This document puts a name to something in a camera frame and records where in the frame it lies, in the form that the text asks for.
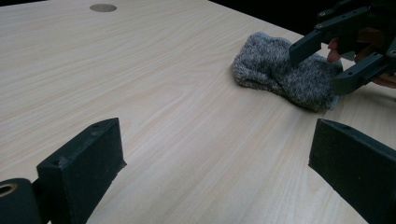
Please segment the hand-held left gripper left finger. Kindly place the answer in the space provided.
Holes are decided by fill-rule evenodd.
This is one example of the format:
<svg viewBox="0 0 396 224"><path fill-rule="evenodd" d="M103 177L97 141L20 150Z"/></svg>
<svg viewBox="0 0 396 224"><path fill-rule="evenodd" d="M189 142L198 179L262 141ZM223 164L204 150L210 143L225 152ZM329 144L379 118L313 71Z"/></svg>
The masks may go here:
<svg viewBox="0 0 396 224"><path fill-rule="evenodd" d="M106 119L87 127L36 167L43 221L86 224L125 166L120 121Z"/></svg>

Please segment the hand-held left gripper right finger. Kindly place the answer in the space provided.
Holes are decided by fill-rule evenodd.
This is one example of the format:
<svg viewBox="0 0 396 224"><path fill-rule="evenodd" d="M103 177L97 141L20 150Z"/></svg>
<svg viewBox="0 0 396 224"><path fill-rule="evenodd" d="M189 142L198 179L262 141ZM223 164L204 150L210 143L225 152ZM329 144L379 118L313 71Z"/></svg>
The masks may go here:
<svg viewBox="0 0 396 224"><path fill-rule="evenodd" d="M308 166L369 224L396 224L396 150L345 124L318 119Z"/></svg>

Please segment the grey fuzzy sock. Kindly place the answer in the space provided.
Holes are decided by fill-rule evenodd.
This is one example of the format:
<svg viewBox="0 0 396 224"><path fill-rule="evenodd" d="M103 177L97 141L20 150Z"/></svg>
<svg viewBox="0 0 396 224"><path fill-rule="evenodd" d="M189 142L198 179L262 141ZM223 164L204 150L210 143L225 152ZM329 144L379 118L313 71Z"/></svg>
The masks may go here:
<svg viewBox="0 0 396 224"><path fill-rule="evenodd" d="M262 32L250 35L233 60L237 84L269 91L313 112L334 109L341 97L333 92L332 80L343 71L342 64L329 63L315 53L291 65L290 46L282 37Z"/></svg>

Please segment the round table grommet hole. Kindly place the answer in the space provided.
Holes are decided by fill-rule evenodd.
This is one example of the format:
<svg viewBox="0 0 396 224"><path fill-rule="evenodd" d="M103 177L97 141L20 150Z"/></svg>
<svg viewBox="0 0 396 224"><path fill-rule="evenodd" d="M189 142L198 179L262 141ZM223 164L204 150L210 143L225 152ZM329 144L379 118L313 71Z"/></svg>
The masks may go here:
<svg viewBox="0 0 396 224"><path fill-rule="evenodd" d="M90 6L90 10L95 12L112 12L116 9L117 7L111 4L94 4Z"/></svg>

